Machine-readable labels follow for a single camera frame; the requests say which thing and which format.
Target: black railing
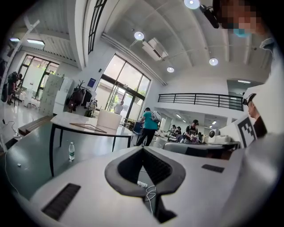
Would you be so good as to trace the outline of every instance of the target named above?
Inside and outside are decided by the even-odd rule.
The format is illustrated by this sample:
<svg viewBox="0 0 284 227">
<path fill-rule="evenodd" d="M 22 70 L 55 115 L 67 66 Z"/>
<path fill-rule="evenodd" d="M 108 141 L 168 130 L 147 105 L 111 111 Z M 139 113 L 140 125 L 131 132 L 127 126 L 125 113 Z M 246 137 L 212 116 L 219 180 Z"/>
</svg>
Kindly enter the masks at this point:
<svg viewBox="0 0 284 227">
<path fill-rule="evenodd" d="M 106 3 L 107 0 L 97 0 L 97 3 L 94 7 L 90 33 L 89 33 L 89 53 L 91 53 L 94 50 L 94 42 L 95 42 L 95 36 L 98 28 L 99 19 L 101 18 L 103 8 L 105 7 Z"/>
<path fill-rule="evenodd" d="M 216 106 L 216 107 L 244 111 L 242 97 L 225 95 L 225 94 L 206 94 L 206 93 L 159 94 L 158 102 Z"/>
</svg>

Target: plastic bottle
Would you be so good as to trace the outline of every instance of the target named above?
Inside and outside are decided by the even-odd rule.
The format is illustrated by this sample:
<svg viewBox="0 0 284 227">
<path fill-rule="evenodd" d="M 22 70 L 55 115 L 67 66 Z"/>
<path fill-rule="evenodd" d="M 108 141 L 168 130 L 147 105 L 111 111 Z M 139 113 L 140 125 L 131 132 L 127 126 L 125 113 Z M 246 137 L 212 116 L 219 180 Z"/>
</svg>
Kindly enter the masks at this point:
<svg viewBox="0 0 284 227">
<path fill-rule="evenodd" d="M 73 142 L 70 143 L 69 145 L 69 159 L 74 160 L 75 159 L 75 147 Z"/>
</svg>

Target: face mask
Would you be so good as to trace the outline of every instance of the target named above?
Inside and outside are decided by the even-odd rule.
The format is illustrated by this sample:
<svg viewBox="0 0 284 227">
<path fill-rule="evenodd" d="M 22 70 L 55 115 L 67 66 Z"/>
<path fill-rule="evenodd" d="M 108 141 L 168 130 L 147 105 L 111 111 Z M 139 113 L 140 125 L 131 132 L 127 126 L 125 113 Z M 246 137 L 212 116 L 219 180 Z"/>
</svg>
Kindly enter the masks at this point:
<svg viewBox="0 0 284 227">
<path fill-rule="evenodd" d="M 246 38 L 250 35 L 250 33 L 245 33 L 245 30 L 240 28 L 234 28 L 234 34 L 240 38 Z"/>
</svg>

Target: ceiling light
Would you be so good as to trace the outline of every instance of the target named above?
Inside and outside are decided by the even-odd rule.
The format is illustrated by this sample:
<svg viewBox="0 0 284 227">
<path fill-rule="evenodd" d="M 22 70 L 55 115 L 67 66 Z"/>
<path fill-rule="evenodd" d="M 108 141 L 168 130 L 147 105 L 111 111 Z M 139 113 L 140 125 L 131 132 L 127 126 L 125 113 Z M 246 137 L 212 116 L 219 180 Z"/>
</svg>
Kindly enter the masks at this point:
<svg viewBox="0 0 284 227">
<path fill-rule="evenodd" d="M 238 80 L 240 83 L 250 83 L 250 81 L 245 81 L 245 80 Z"/>
<path fill-rule="evenodd" d="M 218 64 L 218 60 L 217 59 L 210 59 L 209 64 L 212 65 L 212 66 L 216 66 Z"/>
<path fill-rule="evenodd" d="M 167 68 L 167 71 L 168 71 L 169 73 L 173 73 L 173 72 L 174 72 L 174 68 L 173 68 L 173 67 L 168 67 L 168 68 Z"/>
<path fill-rule="evenodd" d="M 197 9 L 200 6 L 199 0 L 185 0 L 185 5 L 190 9 Z"/>
<path fill-rule="evenodd" d="M 29 43 L 34 43 L 34 44 L 39 44 L 39 45 L 45 45 L 43 41 L 40 41 L 40 40 L 35 40 L 35 39 L 27 39 L 27 41 Z"/>
<path fill-rule="evenodd" d="M 11 38 L 10 39 L 12 42 L 19 42 L 20 40 L 18 38 Z"/>
<path fill-rule="evenodd" d="M 144 34 L 143 34 L 142 32 L 140 32 L 140 31 L 138 31 L 138 32 L 136 32 L 136 33 L 134 34 L 134 37 L 135 37 L 135 39 L 137 39 L 137 40 L 143 40 L 143 39 L 144 39 Z"/>
</svg>

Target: balcony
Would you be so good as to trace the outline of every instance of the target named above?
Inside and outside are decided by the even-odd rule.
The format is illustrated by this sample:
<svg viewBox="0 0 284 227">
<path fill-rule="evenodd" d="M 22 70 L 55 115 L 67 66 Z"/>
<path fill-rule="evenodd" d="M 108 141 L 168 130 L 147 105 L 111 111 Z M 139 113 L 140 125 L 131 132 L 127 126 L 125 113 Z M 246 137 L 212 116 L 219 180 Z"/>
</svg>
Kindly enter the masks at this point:
<svg viewBox="0 0 284 227">
<path fill-rule="evenodd" d="M 159 94 L 158 102 L 181 103 L 191 105 L 215 106 L 244 111 L 243 98 L 224 94 L 176 93 Z"/>
</svg>

